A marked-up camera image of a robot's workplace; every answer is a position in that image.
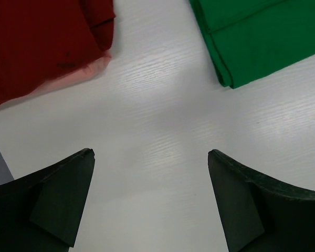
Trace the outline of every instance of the green cloth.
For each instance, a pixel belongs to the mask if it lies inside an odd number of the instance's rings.
[[[224,86],[238,88],[315,54],[315,0],[190,0]]]

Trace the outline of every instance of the white surface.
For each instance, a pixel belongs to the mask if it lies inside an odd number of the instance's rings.
[[[0,110],[15,178],[93,148],[70,251],[227,251],[207,169],[219,149],[315,190],[315,56],[231,90],[187,0],[116,0],[114,60],[91,82]]]

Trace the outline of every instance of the red fabric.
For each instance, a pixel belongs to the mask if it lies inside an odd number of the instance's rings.
[[[0,104],[103,56],[110,0],[0,0]]]

